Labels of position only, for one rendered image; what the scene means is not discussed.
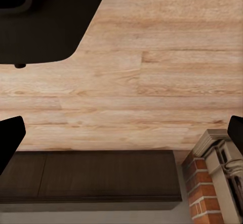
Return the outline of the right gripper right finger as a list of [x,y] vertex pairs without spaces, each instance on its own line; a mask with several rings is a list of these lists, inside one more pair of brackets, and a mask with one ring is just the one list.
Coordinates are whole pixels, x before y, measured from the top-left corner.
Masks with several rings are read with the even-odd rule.
[[243,118],[232,116],[227,133],[238,150],[243,154]]

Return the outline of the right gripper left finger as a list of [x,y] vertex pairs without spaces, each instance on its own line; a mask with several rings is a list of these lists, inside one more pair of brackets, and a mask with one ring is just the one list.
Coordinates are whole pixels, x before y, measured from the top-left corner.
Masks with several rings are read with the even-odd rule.
[[21,116],[0,121],[0,175],[25,135],[25,125]]

